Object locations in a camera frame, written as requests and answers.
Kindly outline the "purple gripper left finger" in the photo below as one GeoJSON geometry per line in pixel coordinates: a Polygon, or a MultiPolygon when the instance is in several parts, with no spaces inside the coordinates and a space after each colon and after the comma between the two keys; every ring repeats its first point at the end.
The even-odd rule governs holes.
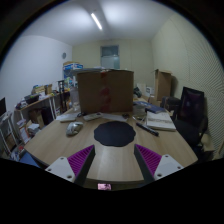
{"type": "Polygon", "coordinates": [[[94,157],[95,146],[91,145],[68,158],[59,157],[46,168],[46,171],[79,186],[83,186],[94,157]]]}

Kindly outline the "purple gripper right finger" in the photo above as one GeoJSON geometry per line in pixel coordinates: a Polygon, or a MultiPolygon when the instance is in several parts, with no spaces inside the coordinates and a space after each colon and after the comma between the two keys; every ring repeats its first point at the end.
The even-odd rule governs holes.
{"type": "Polygon", "coordinates": [[[169,154],[160,155],[138,144],[134,146],[134,155],[146,184],[183,169],[169,154]]]}

